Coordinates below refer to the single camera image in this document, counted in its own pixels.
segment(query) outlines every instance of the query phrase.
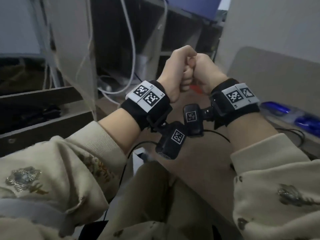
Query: red object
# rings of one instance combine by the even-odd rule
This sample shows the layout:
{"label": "red object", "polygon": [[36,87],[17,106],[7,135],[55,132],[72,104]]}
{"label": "red object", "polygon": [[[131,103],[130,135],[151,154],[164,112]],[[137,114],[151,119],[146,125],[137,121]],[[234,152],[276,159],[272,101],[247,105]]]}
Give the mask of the red object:
{"label": "red object", "polygon": [[202,90],[198,85],[190,85],[190,88],[196,93],[202,94]]}

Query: hand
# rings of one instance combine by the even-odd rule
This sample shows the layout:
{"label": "hand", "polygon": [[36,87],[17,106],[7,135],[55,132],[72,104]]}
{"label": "hand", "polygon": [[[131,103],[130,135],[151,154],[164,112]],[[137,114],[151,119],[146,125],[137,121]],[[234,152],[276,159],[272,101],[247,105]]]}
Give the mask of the hand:
{"label": "hand", "polygon": [[195,57],[193,77],[196,80],[196,84],[208,95],[212,89],[228,79],[208,55],[200,53]]}
{"label": "hand", "polygon": [[157,81],[164,87],[171,103],[178,100],[180,91],[189,90],[195,65],[195,59],[191,57],[196,55],[197,52],[190,45],[186,45],[174,50],[166,61]]}

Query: khaki pants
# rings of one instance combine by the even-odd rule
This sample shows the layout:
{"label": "khaki pants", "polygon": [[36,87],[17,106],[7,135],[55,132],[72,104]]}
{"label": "khaki pants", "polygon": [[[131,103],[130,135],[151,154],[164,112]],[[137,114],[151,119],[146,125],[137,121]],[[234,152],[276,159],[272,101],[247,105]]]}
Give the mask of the khaki pants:
{"label": "khaki pants", "polygon": [[170,173],[158,162],[143,164],[118,203],[104,232],[147,221],[165,222],[189,240],[213,239],[201,198],[181,180],[169,187]]}

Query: sleeve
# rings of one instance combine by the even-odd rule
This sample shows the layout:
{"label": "sleeve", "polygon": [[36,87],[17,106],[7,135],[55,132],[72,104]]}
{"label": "sleeve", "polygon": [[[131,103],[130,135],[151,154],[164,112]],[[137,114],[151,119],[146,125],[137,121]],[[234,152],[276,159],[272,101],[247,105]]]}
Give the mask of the sleeve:
{"label": "sleeve", "polygon": [[245,239],[320,237],[320,161],[310,161],[285,134],[231,155],[233,218]]}
{"label": "sleeve", "polygon": [[125,163],[94,121],[66,139],[55,136],[12,153],[0,160],[0,216],[73,231],[108,209]]}

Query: thigh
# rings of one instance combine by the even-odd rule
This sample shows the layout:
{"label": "thigh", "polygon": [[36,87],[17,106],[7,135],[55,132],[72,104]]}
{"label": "thigh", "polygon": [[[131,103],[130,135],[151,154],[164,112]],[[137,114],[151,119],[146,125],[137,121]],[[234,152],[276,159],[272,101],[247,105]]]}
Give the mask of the thigh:
{"label": "thigh", "polygon": [[213,239],[212,226],[207,219],[205,205],[200,196],[181,180],[169,189],[171,207],[166,222],[189,240]]}
{"label": "thigh", "polygon": [[158,162],[143,164],[125,189],[115,215],[103,232],[115,232],[147,221],[163,222],[169,173]]}

